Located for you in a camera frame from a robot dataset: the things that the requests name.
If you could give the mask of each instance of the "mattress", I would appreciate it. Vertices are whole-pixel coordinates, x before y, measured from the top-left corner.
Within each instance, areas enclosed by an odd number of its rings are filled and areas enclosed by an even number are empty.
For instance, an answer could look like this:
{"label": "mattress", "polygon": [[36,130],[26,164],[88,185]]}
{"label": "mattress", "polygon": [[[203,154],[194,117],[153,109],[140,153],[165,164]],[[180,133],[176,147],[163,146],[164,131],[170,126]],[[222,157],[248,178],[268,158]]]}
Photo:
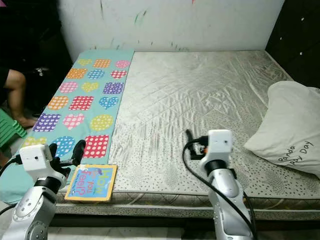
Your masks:
{"label": "mattress", "polygon": [[[118,166],[111,201],[65,201],[64,188],[57,213],[211,218],[209,189],[182,162],[185,130],[229,129],[230,167],[257,218],[319,220],[317,177],[243,147],[266,113],[269,86],[291,80],[265,51],[136,52],[110,147],[109,164]],[[205,177],[199,161],[189,164]]]}

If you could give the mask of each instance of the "white pillow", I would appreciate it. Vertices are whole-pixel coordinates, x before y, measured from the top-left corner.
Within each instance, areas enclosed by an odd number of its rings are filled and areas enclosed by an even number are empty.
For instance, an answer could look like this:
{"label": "white pillow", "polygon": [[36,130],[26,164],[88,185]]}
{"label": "white pillow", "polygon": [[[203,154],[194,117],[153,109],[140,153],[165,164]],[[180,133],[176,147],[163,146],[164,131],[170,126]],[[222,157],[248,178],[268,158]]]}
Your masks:
{"label": "white pillow", "polygon": [[320,178],[320,89],[279,81],[268,89],[268,110],[244,147],[271,163]]}

